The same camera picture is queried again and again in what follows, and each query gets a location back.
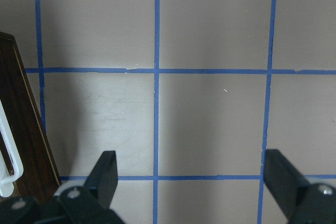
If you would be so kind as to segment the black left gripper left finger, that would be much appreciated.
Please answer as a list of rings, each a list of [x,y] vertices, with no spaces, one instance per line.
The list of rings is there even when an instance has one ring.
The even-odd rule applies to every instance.
[[[121,223],[110,208],[118,185],[115,151],[104,151],[83,183],[65,183],[45,203],[12,197],[1,203],[1,223]]]

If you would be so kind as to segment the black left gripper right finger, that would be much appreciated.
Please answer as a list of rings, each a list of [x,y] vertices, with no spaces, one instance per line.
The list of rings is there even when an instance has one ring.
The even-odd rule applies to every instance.
[[[264,184],[287,223],[335,223],[335,187],[308,180],[278,149],[265,151]]]

